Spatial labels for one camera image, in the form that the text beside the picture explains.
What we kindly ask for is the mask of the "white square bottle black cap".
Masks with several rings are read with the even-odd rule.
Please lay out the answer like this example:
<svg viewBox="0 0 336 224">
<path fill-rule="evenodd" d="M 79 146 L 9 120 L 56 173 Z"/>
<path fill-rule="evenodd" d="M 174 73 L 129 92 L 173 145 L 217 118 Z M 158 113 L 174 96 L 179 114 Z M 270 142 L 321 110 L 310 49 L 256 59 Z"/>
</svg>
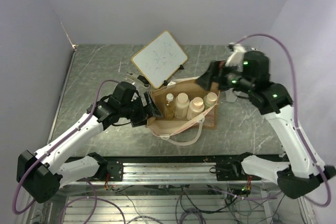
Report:
<svg viewBox="0 0 336 224">
<path fill-rule="evenodd" d="M 225 96 L 226 96 L 226 102 L 228 103 L 233 103 L 237 100 L 237 97 L 233 91 L 233 89 L 229 89 L 225 91 Z"/>
</svg>

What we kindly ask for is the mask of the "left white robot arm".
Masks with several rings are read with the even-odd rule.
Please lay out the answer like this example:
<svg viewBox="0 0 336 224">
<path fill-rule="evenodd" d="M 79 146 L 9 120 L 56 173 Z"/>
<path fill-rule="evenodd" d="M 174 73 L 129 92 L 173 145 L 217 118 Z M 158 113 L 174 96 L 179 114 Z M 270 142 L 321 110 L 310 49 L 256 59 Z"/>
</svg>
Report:
<svg viewBox="0 0 336 224">
<path fill-rule="evenodd" d="M 112 94 L 96 97 L 82 117 L 57 139 L 33 153 L 22 152 L 17 181 L 34 200 L 44 203 L 69 183 L 85 177 L 105 179 L 112 175 L 112 166 L 99 154 L 90 153 L 73 162 L 68 158 L 86 141 L 110 126 L 118 126 L 120 119 L 138 127 L 146 125 L 150 118 L 160 117 L 162 112 L 149 92 L 140 96 L 131 83 L 118 82 Z"/>
</svg>

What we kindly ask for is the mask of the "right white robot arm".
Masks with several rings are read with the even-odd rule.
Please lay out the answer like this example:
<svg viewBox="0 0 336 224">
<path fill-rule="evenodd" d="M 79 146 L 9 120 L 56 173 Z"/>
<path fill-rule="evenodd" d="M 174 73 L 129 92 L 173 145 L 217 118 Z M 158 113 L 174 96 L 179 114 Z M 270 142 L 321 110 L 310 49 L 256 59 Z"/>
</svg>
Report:
<svg viewBox="0 0 336 224">
<path fill-rule="evenodd" d="M 312 192 L 323 179 L 335 176 L 335 167 L 318 161 L 314 151 L 308 151 L 303 131 L 294 121 L 293 100 L 287 89 L 271 82 L 269 58 L 260 51 L 248 51 L 237 57 L 238 64 L 211 61 L 206 72 L 196 79 L 205 91 L 218 83 L 221 91 L 233 89 L 247 94 L 248 100 L 275 130 L 288 157 L 286 162 L 273 162 L 252 153 L 239 155 L 231 167 L 236 179 L 248 175 L 269 180 L 291 199 Z"/>
</svg>

